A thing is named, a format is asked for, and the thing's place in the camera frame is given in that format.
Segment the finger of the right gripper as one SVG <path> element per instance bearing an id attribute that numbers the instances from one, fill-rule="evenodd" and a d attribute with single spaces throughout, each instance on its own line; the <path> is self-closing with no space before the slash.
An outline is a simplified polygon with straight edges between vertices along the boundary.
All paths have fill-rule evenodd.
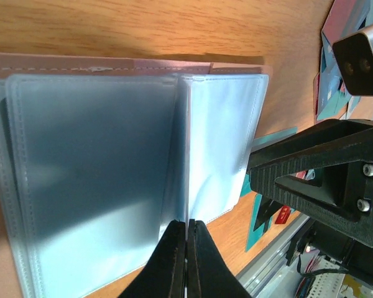
<path id="1" fill-rule="evenodd" d="M 330 119 L 250 154 L 251 189 L 373 248 L 373 121 Z"/>

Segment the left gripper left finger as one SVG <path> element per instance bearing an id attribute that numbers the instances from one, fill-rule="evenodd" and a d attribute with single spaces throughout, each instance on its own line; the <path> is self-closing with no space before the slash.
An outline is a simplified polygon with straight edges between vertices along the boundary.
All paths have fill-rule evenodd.
<path id="1" fill-rule="evenodd" d="M 167 226 L 143 270 L 120 297 L 183 297 L 185 295 L 186 225 Z"/>

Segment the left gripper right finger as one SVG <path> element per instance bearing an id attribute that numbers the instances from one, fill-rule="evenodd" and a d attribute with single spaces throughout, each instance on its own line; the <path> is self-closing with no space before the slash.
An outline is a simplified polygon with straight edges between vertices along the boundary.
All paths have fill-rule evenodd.
<path id="1" fill-rule="evenodd" d="M 186 244 L 188 297 L 249 297 L 226 266 L 206 225 L 191 219 Z"/>

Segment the pink leather card holder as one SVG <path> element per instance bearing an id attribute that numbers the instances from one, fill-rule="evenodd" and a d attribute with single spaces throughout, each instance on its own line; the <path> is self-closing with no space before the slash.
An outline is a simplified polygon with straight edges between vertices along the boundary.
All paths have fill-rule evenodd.
<path id="1" fill-rule="evenodd" d="M 271 70 L 0 53 L 0 297 L 83 297 L 238 202 Z"/>

